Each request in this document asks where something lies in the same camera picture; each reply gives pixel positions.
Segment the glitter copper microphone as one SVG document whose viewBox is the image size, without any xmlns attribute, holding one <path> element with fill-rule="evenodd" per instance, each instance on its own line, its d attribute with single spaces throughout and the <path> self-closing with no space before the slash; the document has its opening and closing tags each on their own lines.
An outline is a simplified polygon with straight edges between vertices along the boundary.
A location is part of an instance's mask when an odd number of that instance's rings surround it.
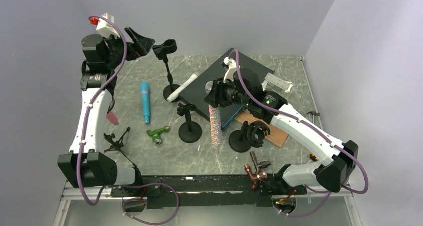
<svg viewBox="0 0 423 226">
<path fill-rule="evenodd" d="M 209 109 L 209 121 L 211 129 L 211 140 L 212 144 L 217 146 L 222 142 L 222 126 L 221 126 L 221 115 L 220 109 L 218 107 L 211 107 L 208 105 Z"/>
</svg>

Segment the white microphone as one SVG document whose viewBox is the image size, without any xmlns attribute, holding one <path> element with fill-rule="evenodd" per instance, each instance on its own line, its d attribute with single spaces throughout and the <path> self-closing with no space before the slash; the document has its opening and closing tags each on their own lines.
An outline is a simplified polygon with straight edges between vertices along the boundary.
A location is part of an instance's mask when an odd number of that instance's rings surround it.
<svg viewBox="0 0 423 226">
<path fill-rule="evenodd" d="M 175 91 L 173 91 L 168 97 L 166 97 L 166 100 L 168 102 L 173 102 L 175 101 L 178 97 L 179 94 L 186 88 L 188 87 L 200 74 L 198 72 L 192 73 L 190 75 L 190 77 L 184 82 L 182 83 L 180 86 L 178 86 L 176 88 Z"/>
</svg>

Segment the short black clip stand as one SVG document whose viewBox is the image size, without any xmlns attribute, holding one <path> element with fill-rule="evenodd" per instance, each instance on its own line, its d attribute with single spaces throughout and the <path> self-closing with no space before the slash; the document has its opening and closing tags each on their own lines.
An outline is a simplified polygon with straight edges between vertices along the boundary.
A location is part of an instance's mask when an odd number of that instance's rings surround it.
<svg viewBox="0 0 423 226">
<path fill-rule="evenodd" d="M 196 106 L 191 103 L 178 103 L 177 114 L 185 117 L 185 122 L 178 129 L 178 136 L 185 143 L 196 142 L 202 135 L 201 126 L 191 119 L 191 111 L 195 110 Z"/>
</svg>

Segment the blue toy microphone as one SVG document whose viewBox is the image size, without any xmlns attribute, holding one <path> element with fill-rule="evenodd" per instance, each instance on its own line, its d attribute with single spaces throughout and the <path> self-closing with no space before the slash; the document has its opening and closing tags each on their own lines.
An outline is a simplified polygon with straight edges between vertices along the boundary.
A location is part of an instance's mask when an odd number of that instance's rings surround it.
<svg viewBox="0 0 423 226">
<path fill-rule="evenodd" d="M 147 82 L 141 82 L 140 84 L 140 93 L 142 101 L 142 112 L 144 122 L 150 124 L 150 98 L 149 98 L 149 85 Z"/>
</svg>

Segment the pink toy microphone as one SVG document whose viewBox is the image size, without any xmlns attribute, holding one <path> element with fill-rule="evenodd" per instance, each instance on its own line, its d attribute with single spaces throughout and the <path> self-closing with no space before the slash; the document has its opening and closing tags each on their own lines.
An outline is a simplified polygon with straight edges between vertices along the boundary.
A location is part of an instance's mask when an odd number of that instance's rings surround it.
<svg viewBox="0 0 423 226">
<path fill-rule="evenodd" d="M 106 119 L 113 125 L 119 125 L 119 120 L 113 111 L 109 111 L 106 115 Z"/>
</svg>

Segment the black tripod shock mount stand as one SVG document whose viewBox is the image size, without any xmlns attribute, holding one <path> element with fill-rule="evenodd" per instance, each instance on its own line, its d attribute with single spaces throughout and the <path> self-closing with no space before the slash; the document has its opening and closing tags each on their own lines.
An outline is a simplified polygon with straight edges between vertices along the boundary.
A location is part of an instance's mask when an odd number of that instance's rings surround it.
<svg viewBox="0 0 423 226">
<path fill-rule="evenodd" d="M 116 135 L 114 133 L 111 134 L 106 134 L 103 133 L 103 137 L 104 139 L 110 144 L 109 148 L 107 148 L 106 150 L 104 150 L 104 152 L 109 152 L 109 151 L 118 151 L 120 152 L 135 168 L 137 168 L 138 166 L 123 152 L 122 148 L 124 147 L 124 143 L 123 143 L 123 139 L 124 136 L 130 131 L 130 127 L 127 127 L 126 130 L 124 131 L 124 133 L 120 136 L 120 138 L 118 140 L 114 140 Z"/>
</svg>

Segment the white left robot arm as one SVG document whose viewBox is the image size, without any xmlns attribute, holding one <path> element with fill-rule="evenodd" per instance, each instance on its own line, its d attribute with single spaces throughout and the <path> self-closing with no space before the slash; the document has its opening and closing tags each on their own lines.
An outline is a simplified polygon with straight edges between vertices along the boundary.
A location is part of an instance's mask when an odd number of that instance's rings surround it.
<svg viewBox="0 0 423 226">
<path fill-rule="evenodd" d="M 112 78 L 115 69 L 121 64 L 123 42 L 118 36 L 105 38 L 90 34 L 81 41 L 86 59 L 82 63 L 82 109 L 77 132 L 69 152 L 58 157 L 58 166 L 72 184 L 78 187 L 77 157 L 81 142 L 86 109 L 93 105 L 88 117 L 85 145 L 80 164 L 80 177 L 83 186 L 124 185 L 131 196 L 142 192 L 143 181 L 137 167 L 125 167 L 104 154 L 104 137 L 107 113 L 111 110 L 117 79 Z"/>
</svg>

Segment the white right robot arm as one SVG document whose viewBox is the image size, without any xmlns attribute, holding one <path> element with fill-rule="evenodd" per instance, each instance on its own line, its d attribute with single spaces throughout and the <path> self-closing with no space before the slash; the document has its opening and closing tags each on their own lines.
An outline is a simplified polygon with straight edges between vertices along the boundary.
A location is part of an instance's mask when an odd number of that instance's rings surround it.
<svg viewBox="0 0 423 226">
<path fill-rule="evenodd" d="M 273 125 L 317 157 L 314 163 L 286 164 L 276 175 L 275 188 L 282 194 L 293 187 L 318 184 L 330 192 L 345 188 L 355 168 L 364 169 L 357 160 L 358 145 L 344 142 L 316 127 L 302 116 L 288 101 L 272 89 L 264 87 L 250 69 L 242 69 L 241 76 L 218 78 L 205 84 L 204 101 L 212 107 L 238 104 L 254 117 Z"/>
</svg>

